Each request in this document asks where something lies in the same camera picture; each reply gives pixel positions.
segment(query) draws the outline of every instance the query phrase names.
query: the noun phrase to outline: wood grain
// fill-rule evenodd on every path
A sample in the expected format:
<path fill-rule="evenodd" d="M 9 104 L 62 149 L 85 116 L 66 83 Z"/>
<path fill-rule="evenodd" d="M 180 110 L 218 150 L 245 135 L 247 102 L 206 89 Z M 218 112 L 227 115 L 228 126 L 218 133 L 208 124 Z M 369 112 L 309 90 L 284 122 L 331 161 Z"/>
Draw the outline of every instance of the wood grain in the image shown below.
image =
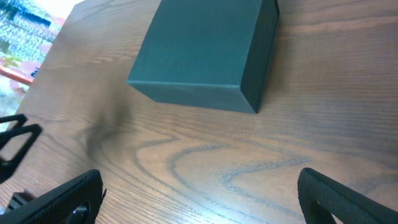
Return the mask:
<path fill-rule="evenodd" d="M 0 186 L 3 206 L 96 168 L 98 223 L 304 223 L 297 179 L 311 167 L 398 210 L 396 0 L 280 0 L 259 114 L 154 103 L 126 84 L 158 5 L 75 6 L 19 109 L 44 133 Z"/>

